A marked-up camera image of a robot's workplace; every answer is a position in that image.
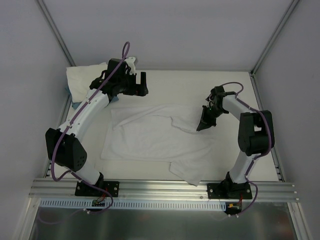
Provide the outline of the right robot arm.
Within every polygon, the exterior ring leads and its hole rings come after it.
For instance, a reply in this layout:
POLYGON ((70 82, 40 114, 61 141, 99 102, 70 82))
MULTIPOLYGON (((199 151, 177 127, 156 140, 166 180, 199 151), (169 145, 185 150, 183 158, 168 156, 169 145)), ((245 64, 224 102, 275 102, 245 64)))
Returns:
POLYGON ((232 114, 238 121, 237 143, 240 149, 233 168, 218 184, 207 184, 209 199, 252 199, 248 179, 256 161, 269 154, 275 145, 272 113, 257 110, 239 99, 239 93, 225 91, 223 85, 214 87, 202 107, 197 131, 217 125, 222 114, 232 114))

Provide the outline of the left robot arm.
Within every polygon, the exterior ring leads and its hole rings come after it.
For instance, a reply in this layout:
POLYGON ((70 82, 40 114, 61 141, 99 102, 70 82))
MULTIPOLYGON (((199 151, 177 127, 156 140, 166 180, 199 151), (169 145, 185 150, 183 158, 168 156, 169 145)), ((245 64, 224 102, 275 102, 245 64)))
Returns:
POLYGON ((79 180, 86 182, 86 189, 93 196, 104 190, 103 174, 87 162, 88 154, 82 146, 82 139, 95 116, 119 94, 146 96, 147 76, 140 74, 137 82, 136 58, 112 58, 107 69, 93 80, 89 91, 73 115, 57 129, 49 128, 45 133, 48 158, 51 165, 66 168, 79 180))

